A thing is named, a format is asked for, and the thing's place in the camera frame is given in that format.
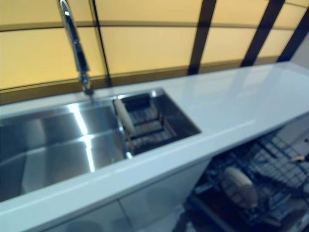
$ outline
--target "yellow window panel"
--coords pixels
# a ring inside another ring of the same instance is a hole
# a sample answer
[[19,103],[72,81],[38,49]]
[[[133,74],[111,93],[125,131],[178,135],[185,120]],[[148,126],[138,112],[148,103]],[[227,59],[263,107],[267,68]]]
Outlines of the yellow window panel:
[[201,63],[243,59],[256,29],[210,28]]
[[217,0],[211,25],[257,27],[267,4],[266,0]]
[[[93,21],[88,0],[70,0],[69,4],[75,21]],[[0,26],[49,23],[61,23],[56,0],[0,1]]]
[[96,0],[100,21],[198,22],[202,0]]
[[309,7],[309,0],[285,0],[285,2]]
[[[90,68],[89,75],[105,70],[94,28],[78,28]],[[78,77],[64,29],[37,29],[0,33],[0,88],[74,79]]]
[[274,23],[274,29],[294,30],[304,16],[306,9],[300,6],[284,4]]
[[272,29],[259,52],[258,58],[279,56],[289,42],[292,34],[292,30]]
[[189,65],[195,28],[101,27],[111,73]]

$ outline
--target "wall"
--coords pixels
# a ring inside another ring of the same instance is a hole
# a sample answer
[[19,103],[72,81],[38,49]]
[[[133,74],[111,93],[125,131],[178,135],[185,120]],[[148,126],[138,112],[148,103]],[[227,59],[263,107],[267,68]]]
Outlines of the wall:
[[291,61],[309,69],[309,34],[307,34]]
[[[69,4],[98,88],[276,62],[309,0]],[[80,91],[77,76],[56,0],[0,1],[2,104]]]

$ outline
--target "sink basin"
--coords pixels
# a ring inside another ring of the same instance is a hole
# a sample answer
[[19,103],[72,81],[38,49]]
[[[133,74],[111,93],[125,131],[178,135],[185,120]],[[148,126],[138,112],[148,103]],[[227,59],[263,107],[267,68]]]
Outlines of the sink basin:
[[[114,109],[121,98],[139,132]],[[155,130],[148,130],[155,125]],[[162,89],[61,105],[0,121],[0,202],[199,133]]]

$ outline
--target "faucet spout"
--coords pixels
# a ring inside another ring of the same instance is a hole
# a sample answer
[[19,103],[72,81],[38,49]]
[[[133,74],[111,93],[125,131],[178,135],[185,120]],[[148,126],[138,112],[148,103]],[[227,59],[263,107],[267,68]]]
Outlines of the faucet spout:
[[73,49],[74,60],[76,64],[76,69],[80,73],[79,74],[79,82],[82,84],[83,91],[86,95],[93,94],[93,88],[91,84],[90,77],[87,74],[89,70],[86,57],[84,55],[84,51],[82,45],[80,43],[80,39],[76,30],[76,26],[73,20],[73,16],[70,10],[70,7],[66,0],[59,0],[59,10],[63,22],[63,26],[66,29],[69,42]]

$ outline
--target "dish rack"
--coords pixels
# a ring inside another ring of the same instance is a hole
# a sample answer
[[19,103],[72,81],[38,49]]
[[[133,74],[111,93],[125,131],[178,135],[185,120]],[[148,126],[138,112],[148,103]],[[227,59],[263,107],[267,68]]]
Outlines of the dish rack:
[[[290,198],[303,198],[309,202],[309,163],[291,161],[298,156],[274,132],[213,158],[204,174],[209,186],[224,192],[225,169],[241,170],[252,181],[258,196],[255,207],[238,206],[241,217],[249,225],[266,222],[269,217],[280,221],[291,212],[285,204]],[[237,205],[246,203],[242,201],[247,198],[239,192],[235,194],[237,196],[229,197],[238,199]]]
[[126,147],[132,155],[176,140],[176,132],[157,110],[148,94],[127,97],[122,102],[135,127],[135,132],[131,133],[121,121],[118,122],[124,129]]

